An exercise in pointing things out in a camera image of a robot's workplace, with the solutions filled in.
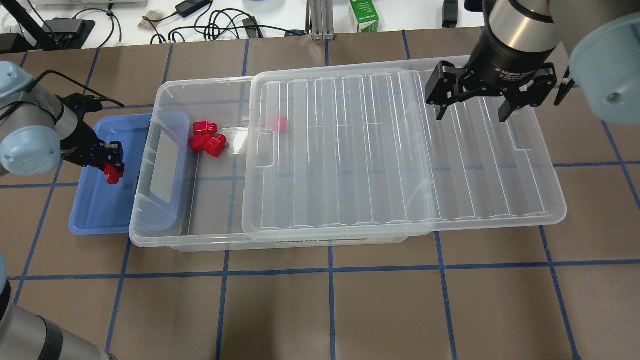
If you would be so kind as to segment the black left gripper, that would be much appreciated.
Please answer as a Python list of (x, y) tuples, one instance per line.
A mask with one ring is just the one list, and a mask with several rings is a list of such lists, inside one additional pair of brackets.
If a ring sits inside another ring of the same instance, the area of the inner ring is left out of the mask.
[(123, 171), (124, 149), (119, 141), (100, 139), (84, 118), (87, 113), (103, 110), (103, 103), (123, 104), (102, 95), (68, 95), (60, 98), (61, 158), (76, 166), (94, 167), (101, 171)]

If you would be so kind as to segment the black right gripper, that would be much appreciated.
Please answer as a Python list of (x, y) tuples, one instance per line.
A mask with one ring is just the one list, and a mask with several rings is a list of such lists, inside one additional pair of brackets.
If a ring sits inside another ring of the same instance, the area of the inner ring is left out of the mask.
[(523, 51), (509, 46), (494, 30), (483, 30), (467, 63), (455, 67), (442, 60), (425, 85), (425, 102), (439, 107), (442, 121), (448, 107), (475, 97), (503, 97), (498, 120), (505, 123), (526, 106), (539, 107), (557, 82), (557, 73), (547, 60), (556, 46), (542, 51)]

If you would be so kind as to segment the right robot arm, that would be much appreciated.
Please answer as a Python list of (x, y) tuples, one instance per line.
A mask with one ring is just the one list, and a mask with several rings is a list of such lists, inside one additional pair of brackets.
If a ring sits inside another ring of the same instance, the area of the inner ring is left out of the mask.
[(640, 5), (637, 0), (467, 0), (484, 28), (467, 63), (441, 61), (425, 102), (444, 118), (476, 97), (503, 97), (500, 122), (539, 107), (553, 89), (558, 106), (582, 90), (590, 110), (616, 125), (639, 123)]

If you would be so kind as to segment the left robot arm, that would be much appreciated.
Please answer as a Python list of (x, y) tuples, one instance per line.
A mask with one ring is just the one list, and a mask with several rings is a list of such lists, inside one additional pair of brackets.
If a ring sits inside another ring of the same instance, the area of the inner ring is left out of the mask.
[[(125, 173), (124, 150), (106, 142), (85, 123), (115, 100), (93, 89), (58, 96), (41, 85), (46, 70), (34, 77), (20, 66), (2, 61), (0, 155), (1, 175), (30, 177), (50, 173), (61, 161), (93, 167), (116, 185)], [(109, 351), (67, 332), (55, 322), (14, 304), (6, 259), (1, 259), (0, 357), (3, 360), (114, 360)]]

